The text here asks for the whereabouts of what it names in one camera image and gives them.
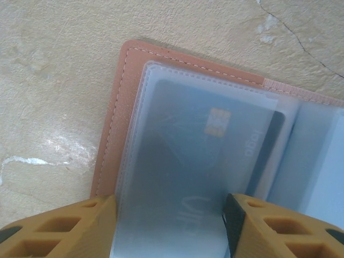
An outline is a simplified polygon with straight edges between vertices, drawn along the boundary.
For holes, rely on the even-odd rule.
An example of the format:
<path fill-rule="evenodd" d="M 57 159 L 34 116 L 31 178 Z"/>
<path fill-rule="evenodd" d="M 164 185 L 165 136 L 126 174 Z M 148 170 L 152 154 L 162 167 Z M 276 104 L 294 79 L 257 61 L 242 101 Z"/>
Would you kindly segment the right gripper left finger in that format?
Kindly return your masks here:
<path fill-rule="evenodd" d="M 110 258 L 114 195 L 70 204 L 0 229 L 0 258 Z"/>

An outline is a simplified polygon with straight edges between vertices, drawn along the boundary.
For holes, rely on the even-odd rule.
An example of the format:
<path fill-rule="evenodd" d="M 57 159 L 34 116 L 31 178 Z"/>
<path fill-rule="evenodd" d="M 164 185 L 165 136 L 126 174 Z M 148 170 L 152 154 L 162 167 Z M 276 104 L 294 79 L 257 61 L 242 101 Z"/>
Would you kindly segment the pink leather card holder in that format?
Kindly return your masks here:
<path fill-rule="evenodd" d="M 125 167 L 145 94 L 159 80 L 219 82 L 276 99 L 285 116 L 257 186 L 243 194 L 304 214 L 325 137 L 344 101 L 221 66 L 142 41 L 123 44 L 96 160 L 91 196 L 114 195 L 118 210 Z"/>

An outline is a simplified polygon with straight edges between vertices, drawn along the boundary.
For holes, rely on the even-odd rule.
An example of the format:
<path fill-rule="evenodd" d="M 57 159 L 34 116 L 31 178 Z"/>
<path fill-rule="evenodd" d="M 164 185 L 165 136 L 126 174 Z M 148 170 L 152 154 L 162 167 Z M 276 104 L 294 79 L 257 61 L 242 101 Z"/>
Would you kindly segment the light blue card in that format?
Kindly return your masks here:
<path fill-rule="evenodd" d="M 325 137 L 304 213 L 344 230 L 344 110 Z"/>

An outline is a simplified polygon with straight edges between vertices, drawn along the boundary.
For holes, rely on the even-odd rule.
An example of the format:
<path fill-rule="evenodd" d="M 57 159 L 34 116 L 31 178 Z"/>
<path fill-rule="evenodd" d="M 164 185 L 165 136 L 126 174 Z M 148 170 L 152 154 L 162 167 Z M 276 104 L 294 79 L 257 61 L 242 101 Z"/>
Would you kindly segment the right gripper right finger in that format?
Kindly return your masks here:
<path fill-rule="evenodd" d="M 228 194 L 230 258 L 344 258 L 344 230 L 263 200 Z"/>

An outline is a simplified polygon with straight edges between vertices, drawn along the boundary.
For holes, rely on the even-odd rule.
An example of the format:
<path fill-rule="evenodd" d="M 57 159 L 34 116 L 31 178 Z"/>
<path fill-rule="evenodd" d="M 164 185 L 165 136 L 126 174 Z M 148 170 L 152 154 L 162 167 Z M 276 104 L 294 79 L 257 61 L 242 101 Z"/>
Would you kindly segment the dark grey chip credit card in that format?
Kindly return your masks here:
<path fill-rule="evenodd" d="M 226 82 L 159 80 L 141 102 L 113 258 L 225 258 L 229 193 L 257 186 L 285 116 Z"/>

